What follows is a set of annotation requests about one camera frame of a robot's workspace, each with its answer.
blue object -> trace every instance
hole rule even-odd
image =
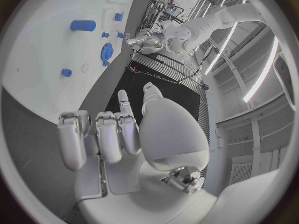
[[[103,32],[103,33],[102,33],[102,37],[106,37],[106,38],[108,38],[109,36],[110,36],[110,34],[107,33],[107,32]]]
[[[105,66],[105,67],[110,66],[110,62],[108,62],[108,61],[103,61],[103,66]]]
[[[122,32],[118,32],[118,33],[117,33],[117,37],[119,37],[119,38],[124,38],[125,35],[124,35]]]
[[[72,71],[70,69],[63,69],[61,71],[61,74],[64,75],[65,77],[70,77],[72,75]]]
[[[71,23],[71,29],[73,31],[93,31],[96,28],[95,21],[78,21],[75,20]]]
[[[123,14],[122,13],[116,13],[115,14],[115,21],[122,21],[123,20]]]
[[[101,51],[102,61],[108,61],[113,55],[113,48],[111,43],[106,43]]]

metal grating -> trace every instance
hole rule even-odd
[[[162,74],[167,75],[168,77],[176,81],[178,81],[181,78],[184,78],[185,76],[193,74],[197,69],[196,64],[198,64],[197,60],[196,62],[194,61],[194,59],[196,58],[195,55],[192,53],[184,56],[184,66],[163,56],[157,55],[157,59],[164,61],[166,65],[162,65],[158,61],[155,61],[142,54],[137,54],[134,57],[135,61],[145,66],[148,66],[158,72],[161,72]],[[200,95],[200,106],[197,122],[204,131],[208,139],[208,142],[210,143],[209,110],[206,91],[201,88],[201,85],[203,84],[202,74],[198,73],[191,79],[182,81],[182,84]],[[200,171],[200,175],[202,177],[206,177],[207,168],[208,166],[206,166],[202,171]]]
[[[229,185],[242,182],[251,176],[252,163],[233,164]]]

gray floor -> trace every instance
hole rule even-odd
[[[126,32],[134,35],[149,0],[134,0]],[[121,54],[95,83],[81,109],[95,117],[106,105],[120,77],[131,49],[123,43]],[[75,204],[74,173],[61,160],[56,125],[20,105],[8,92],[2,94],[2,119],[11,156],[22,178],[53,213],[65,217]]]

robotic hand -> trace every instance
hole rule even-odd
[[[162,22],[161,31],[164,36],[148,36],[142,30],[136,38],[128,39],[127,43],[144,54],[155,53],[163,48],[168,52],[184,54],[205,42],[213,31],[229,28],[235,22],[243,21],[265,23],[250,3],[216,7],[209,15],[189,20],[182,26],[175,27],[170,20]]]
[[[186,193],[201,188],[204,178],[199,171],[209,161],[209,146],[203,130],[186,109],[164,98],[152,83],[144,86],[144,93],[144,118],[140,128],[124,90],[118,93],[120,112],[98,113],[97,139],[89,134],[91,121],[86,111],[66,112],[60,116],[57,130],[61,156],[66,167],[78,174],[77,199],[84,197],[82,190],[85,190],[87,177],[105,176],[105,166],[100,164],[99,158],[107,165],[116,164],[122,158],[122,147],[129,155],[139,155],[142,149],[145,160],[157,173],[170,172],[163,182]],[[100,175],[96,174],[99,165],[104,172]]]

black floor mat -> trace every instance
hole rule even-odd
[[[140,71],[150,72],[160,77],[172,80],[168,76],[163,75],[147,66],[144,66],[138,62],[133,62],[132,67]],[[106,111],[112,111],[113,113],[119,112],[119,104],[117,93],[119,90],[125,90],[128,94],[130,105],[132,107],[137,124],[141,123],[143,115],[141,113],[143,105],[143,87],[147,82],[152,82],[162,92],[165,98],[168,98],[189,111],[189,113],[197,120],[199,112],[200,96],[196,92],[190,90],[184,85],[176,85],[167,81],[159,80],[155,77],[148,76],[141,73],[133,73],[126,70],[117,84],[108,104]]]

